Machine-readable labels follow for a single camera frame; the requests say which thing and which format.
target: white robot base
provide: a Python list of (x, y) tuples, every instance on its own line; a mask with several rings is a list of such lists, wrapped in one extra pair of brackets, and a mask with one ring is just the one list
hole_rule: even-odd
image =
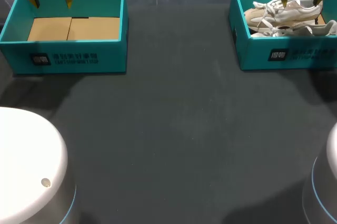
[(0, 108), (0, 223), (77, 224), (67, 148), (45, 118)]
[(309, 224), (337, 223), (337, 124), (316, 158), (302, 195)]

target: dark floor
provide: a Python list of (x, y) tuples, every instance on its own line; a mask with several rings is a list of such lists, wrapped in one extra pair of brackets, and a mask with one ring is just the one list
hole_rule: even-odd
[(14, 78), (0, 56), (0, 106), (66, 141), (81, 224), (305, 224), (336, 73), (241, 71), (228, 2), (128, 0), (126, 75)]

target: open box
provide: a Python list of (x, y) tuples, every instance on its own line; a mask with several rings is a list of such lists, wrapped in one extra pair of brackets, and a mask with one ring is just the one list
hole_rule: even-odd
[[(252, 38), (244, 12), (253, 1), (231, 0), (229, 21), (233, 41), (243, 70), (337, 67), (337, 36)], [(322, 17), (337, 21), (337, 0), (324, 0)]]
[[(28, 0), (15, 0), (0, 34), (0, 50), (15, 74), (50, 73), (114, 73), (126, 71), (128, 12), (126, 0), (73, 0), (68, 9), (65, 0), (39, 0), (39, 9)], [(41, 41), (30, 39), (34, 20), (60, 18), (69, 23), (68, 35), (72, 40)], [(96, 20), (100, 23), (83, 23)], [(43, 37), (49, 29), (38, 29)], [(60, 25), (54, 23), (55, 33)], [(106, 34), (90, 35), (103, 30)], [(81, 32), (87, 31), (82, 38)]]

